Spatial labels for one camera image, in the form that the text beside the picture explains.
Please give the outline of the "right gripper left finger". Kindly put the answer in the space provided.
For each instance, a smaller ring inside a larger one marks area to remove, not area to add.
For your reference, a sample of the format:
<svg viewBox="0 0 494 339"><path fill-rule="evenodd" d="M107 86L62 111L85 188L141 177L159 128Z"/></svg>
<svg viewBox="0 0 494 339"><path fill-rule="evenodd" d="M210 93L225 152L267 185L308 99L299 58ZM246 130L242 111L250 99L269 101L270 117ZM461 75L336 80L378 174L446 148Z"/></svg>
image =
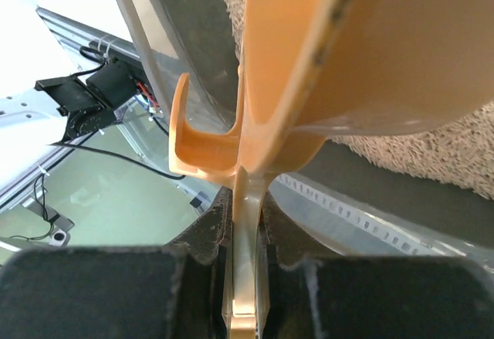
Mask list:
<svg viewBox="0 0 494 339"><path fill-rule="evenodd" d="M1 269L3 338L224 338L232 192L163 246L33 248Z"/></svg>

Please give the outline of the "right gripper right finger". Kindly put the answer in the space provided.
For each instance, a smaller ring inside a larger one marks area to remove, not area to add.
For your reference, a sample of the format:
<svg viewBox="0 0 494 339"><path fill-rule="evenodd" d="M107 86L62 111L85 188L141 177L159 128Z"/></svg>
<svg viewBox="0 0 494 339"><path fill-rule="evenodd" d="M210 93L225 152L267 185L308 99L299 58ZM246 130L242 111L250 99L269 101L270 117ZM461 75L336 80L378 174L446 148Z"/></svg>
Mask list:
<svg viewBox="0 0 494 339"><path fill-rule="evenodd" d="M264 338L491 338L493 283L444 256L340 256L266 196Z"/></svg>

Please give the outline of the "dark grey litter box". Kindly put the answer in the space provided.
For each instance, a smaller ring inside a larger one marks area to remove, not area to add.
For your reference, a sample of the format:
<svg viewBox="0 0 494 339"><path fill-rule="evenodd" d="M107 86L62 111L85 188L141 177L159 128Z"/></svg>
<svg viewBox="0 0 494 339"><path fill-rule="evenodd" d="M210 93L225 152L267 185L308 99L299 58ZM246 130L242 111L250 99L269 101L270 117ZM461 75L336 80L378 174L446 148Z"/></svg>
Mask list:
<svg viewBox="0 0 494 339"><path fill-rule="evenodd" d="M235 41L224 0L117 0L164 112L178 76L190 72L187 119L224 133L235 118ZM455 185L376 167L326 142L303 169L270 190L315 236L359 253L493 256L493 203Z"/></svg>

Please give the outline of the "yellow litter scoop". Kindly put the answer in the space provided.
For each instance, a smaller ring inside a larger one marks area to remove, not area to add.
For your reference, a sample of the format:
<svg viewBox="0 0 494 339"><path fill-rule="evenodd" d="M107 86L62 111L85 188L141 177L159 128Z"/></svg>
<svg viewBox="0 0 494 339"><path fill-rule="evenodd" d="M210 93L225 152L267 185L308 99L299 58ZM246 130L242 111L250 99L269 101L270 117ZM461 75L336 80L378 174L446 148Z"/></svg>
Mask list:
<svg viewBox="0 0 494 339"><path fill-rule="evenodd" d="M333 135L428 131L493 98L493 0L246 0L236 119L225 134L171 108L172 171L233 191L230 338L259 336L257 256L269 184Z"/></svg>

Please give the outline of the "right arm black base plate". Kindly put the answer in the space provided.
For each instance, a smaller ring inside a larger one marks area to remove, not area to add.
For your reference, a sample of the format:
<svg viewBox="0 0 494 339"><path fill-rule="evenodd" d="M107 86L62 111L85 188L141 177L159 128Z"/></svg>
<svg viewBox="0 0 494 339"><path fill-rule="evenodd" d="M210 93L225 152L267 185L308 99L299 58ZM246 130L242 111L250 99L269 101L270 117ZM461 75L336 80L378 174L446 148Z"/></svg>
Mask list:
<svg viewBox="0 0 494 339"><path fill-rule="evenodd" d="M144 71L122 59L112 59L86 80L64 76L38 80L35 89L58 103L57 111L67 119L62 141L68 142L118 121L116 111L147 81Z"/></svg>

